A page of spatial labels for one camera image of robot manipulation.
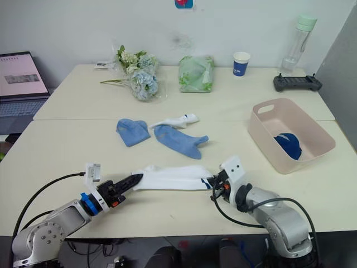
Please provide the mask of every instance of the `water bottle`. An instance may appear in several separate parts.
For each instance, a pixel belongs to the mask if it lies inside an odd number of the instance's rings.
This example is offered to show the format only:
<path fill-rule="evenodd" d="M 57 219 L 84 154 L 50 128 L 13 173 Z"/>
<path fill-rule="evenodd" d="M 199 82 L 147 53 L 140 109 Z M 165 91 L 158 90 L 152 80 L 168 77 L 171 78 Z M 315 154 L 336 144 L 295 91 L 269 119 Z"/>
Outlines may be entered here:
<path fill-rule="evenodd" d="M 307 39 L 315 26 L 316 21 L 316 18 L 305 15 L 299 16 L 292 45 L 288 54 L 282 60 L 280 72 L 284 76 L 290 76 L 294 71 L 302 53 L 305 51 Z"/>

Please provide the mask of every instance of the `paper cup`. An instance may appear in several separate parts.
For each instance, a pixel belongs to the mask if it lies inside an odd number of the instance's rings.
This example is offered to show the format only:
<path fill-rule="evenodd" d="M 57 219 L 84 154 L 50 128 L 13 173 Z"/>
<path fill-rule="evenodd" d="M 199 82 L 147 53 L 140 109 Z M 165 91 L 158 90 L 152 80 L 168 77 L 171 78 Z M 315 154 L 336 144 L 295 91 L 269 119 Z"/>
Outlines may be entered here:
<path fill-rule="evenodd" d="M 243 76 L 247 69 L 250 55 L 246 52 L 236 52 L 233 54 L 233 58 L 233 74 L 235 76 Z"/>

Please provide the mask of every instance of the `plastic storage basket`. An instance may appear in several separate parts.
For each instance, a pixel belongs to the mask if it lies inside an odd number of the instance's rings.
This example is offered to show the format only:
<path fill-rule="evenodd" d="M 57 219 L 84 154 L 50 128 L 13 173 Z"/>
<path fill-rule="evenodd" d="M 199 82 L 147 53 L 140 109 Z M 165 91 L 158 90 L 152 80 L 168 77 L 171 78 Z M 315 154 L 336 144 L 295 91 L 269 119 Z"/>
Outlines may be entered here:
<path fill-rule="evenodd" d="M 253 107 L 249 134 L 274 168 L 291 173 L 321 157 L 335 147 L 335 140 L 293 101 L 272 99 Z M 302 154 L 291 158 L 274 139 L 280 133 L 294 134 Z"/>

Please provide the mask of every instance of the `game controller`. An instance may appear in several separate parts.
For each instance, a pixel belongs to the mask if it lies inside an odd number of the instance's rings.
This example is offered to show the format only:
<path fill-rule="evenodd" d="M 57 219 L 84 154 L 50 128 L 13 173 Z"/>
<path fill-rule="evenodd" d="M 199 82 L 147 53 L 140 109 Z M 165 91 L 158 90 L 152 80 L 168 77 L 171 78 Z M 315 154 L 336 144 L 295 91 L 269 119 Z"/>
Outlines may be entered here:
<path fill-rule="evenodd" d="M 283 77 L 280 75 L 274 77 L 275 90 L 282 92 L 283 90 L 312 90 L 318 91 L 322 87 L 322 83 L 315 78 L 315 74 L 312 76 L 307 75 L 305 77 Z"/>

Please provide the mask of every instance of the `green plastic bag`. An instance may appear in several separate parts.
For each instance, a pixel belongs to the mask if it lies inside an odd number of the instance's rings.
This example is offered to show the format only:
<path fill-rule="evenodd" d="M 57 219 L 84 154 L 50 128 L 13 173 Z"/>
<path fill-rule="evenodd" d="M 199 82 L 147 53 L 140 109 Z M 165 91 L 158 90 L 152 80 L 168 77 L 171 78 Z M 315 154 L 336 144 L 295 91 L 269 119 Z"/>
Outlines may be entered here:
<path fill-rule="evenodd" d="M 180 60 L 178 80 L 181 92 L 207 93 L 212 90 L 213 58 L 185 56 Z"/>

